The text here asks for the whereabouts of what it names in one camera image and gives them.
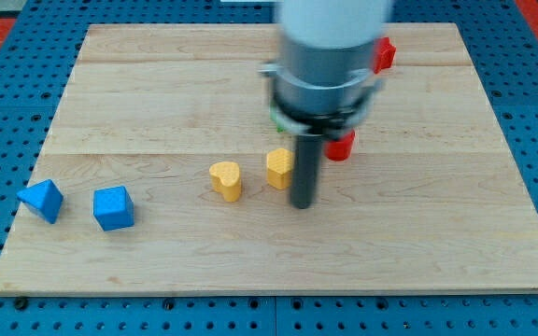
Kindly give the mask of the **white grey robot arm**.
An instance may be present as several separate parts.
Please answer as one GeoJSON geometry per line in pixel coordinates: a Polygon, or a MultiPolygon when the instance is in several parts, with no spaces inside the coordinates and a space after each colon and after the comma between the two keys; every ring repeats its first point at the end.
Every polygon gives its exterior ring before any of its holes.
{"type": "Polygon", "coordinates": [[[392,0],[283,0],[276,5],[278,55],[270,116],[295,135],[338,138],[366,119],[378,89],[370,78],[392,0]]]}

